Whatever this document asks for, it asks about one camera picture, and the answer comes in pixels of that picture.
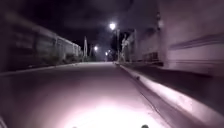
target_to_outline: dark sky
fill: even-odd
[[[23,16],[71,41],[108,43],[108,24],[119,23],[123,31],[150,28],[156,23],[154,0],[27,0]]]

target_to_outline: sidewalk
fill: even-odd
[[[164,70],[151,67],[147,64],[123,64],[123,66],[147,76],[154,82],[195,99],[221,115],[224,115],[223,78],[182,71]]]

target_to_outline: distant light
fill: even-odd
[[[111,30],[114,30],[116,28],[116,24],[115,23],[110,23],[109,25]]]
[[[99,48],[98,48],[97,46],[94,47],[94,51],[98,51],[98,49],[99,49]]]

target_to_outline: road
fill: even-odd
[[[112,63],[89,63],[1,77],[9,128],[169,128],[137,82]]]

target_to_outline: asphalt road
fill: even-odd
[[[9,128],[169,128],[138,83],[112,63],[89,63],[0,78]]]

